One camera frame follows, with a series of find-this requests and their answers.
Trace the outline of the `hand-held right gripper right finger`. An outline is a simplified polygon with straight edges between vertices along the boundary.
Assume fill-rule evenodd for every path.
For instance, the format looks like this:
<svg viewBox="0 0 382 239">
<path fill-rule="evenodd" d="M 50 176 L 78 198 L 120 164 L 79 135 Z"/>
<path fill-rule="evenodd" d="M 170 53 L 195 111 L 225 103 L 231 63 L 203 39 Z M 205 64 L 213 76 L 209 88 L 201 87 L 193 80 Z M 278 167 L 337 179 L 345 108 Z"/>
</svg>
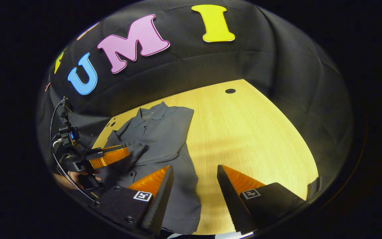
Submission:
<svg viewBox="0 0 382 239">
<path fill-rule="evenodd" d="M 217 180 L 234 228 L 242 234 L 270 229 L 306 205 L 280 183 L 264 184 L 226 165 L 218 165 Z"/>
</svg>

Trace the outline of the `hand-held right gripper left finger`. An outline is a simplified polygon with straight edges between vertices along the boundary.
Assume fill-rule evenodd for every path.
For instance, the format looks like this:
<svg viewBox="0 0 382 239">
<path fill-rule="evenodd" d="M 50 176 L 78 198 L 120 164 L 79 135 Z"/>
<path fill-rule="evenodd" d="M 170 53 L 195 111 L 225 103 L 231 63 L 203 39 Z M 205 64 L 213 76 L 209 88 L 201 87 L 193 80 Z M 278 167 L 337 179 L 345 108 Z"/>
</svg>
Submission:
<svg viewBox="0 0 382 239">
<path fill-rule="evenodd" d="M 133 234 L 160 234 L 174 182 L 174 168 L 168 165 L 128 187 L 115 186 L 92 203 L 92 212 Z"/>
</svg>

